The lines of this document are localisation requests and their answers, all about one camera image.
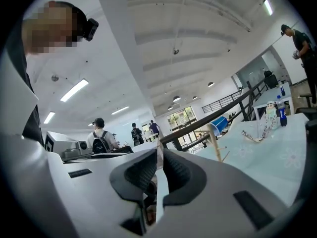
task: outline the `water bottle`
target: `water bottle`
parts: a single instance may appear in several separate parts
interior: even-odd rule
[[[280,121],[282,126],[287,125],[287,117],[285,112],[285,105],[284,102],[281,100],[281,96],[277,95],[277,107],[279,111]]]
[[[279,89],[281,90],[282,96],[285,96],[284,87],[281,81],[278,81],[278,86],[279,86]]]

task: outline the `white ceiling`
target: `white ceiling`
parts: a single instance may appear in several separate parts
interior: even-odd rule
[[[27,15],[49,0],[37,0]],[[96,117],[111,121],[148,106],[144,90],[136,81],[118,46],[99,0],[65,0],[80,7],[99,22],[94,39],[55,54],[28,57],[28,72],[39,97],[41,121],[50,111],[55,117],[43,127],[87,128]],[[126,0],[134,26],[146,85],[159,116],[175,95],[181,104],[202,96],[203,80],[219,82],[213,64],[252,31],[261,17],[259,0]],[[179,54],[173,55],[173,49]],[[59,76],[52,82],[51,76]],[[69,99],[61,97],[81,79],[89,84]],[[118,108],[130,108],[115,117]]]

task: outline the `black metal railing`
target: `black metal railing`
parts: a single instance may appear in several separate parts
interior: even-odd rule
[[[262,89],[259,89],[259,86],[264,83],[264,87]],[[172,134],[169,134],[163,138],[160,139],[161,144],[163,145],[164,148],[167,148],[167,143],[172,142],[175,146],[175,148],[179,151],[187,151],[189,148],[192,148],[193,146],[199,144],[200,142],[206,140],[209,138],[209,135],[204,136],[202,139],[199,139],[193,143],[191,143],[190,145],[187,145],[186,147],[182,148],[182,146],[180,145],[178,138],[197,130],[198,128],[201,128],[202,126],[206,125],[207,123],[215,120],[216,118],[218,118],[219,116],[221,116],[222,114],[224,114],[225,112],[227,112],[228,110],[232,109],[235,105],[239,104],[241,111],[237,112],[228,122],[232,122],[238,115],[240,115],[241,113],[243,114],[243,121],[248,121],[249,118],[252,115],[253,109],[250,108],[250,111],[248,110],[248,113],[246,112],[246,109],[248,107],[252,107],[253,101],[254,99],[256,100],[258,97],[261,96],[262,91],[264,90],[264,88],[267,88],[267,85],[264,82],[264,79],[261,80],[257,85],[255,85],[254,87],[251,87],[249,85],[250,90],[247,91],[246,93],[242,94],[240,97],[236,98],[235,100],[233,100],[232,102],[230,102],[228,105],[224,106],[223,108],[221,108],[220,110],[215,111],[214,113],[210,114],[209,116],[206,116],[200,120],[198,120],[197,122],[195,122],[194,124],[191,124],[181,130],[178,130]],[[246,106],[243,106],[242,101],[250,96],[250,101],[248,102],[248,104]]]
[[[203,106],[202,109],[203,109],[204,113],[217,111],[219,109],[222,109],[223,107],[225,107],[229,103],[238,99],[240,97],[240,95],[241,95],[241,90],[239,90],[233,94],[230,94],[230,95],[228,95],[228,96],[226,96],[218,101],[215,101],[215,102],[210,103],[206,106]]]

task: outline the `ceiling light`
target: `ceiling light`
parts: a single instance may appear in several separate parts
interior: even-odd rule
[[[125,110],[125,109],[128,109],[129,108],[129,106],[126,106],[126,107],[124,107],[123,109],[119,109],[119,110],[117,110],[117,111],[115,111],[115,112],[113,112],[113,113],[111,113],[112,115],[115,115],[116,113],[119,113],[119,112],[121,112],[122,110]]]
[[[176,95],[175,97],[174,97],[174,99],[173,99],[173,102],[176,102],[176,101],[179,101],[181,98],[178,96],[178,95]]]
[[[77,93],[80,89],[82,89],[85,85],[88,84],[88,81],[83,79],[77,85],[75,85],[72,89],[70,89],[64,96],[61,98],[61,101],[66,102],[70,97],[72,97],[75,93]]]
[[[269,15],[271,16],[273,14],[273,10],[272,10],[271,5],[269,4],[269,1],[268,0],[264,0],[264,4],[266,6],[266,9],[267,9]]]
[[[55,112],[50,112],[48,117],[46,117],[44,123],[47,124],[50,122],[50,120],[52,119],[52,117],[55,115]]]

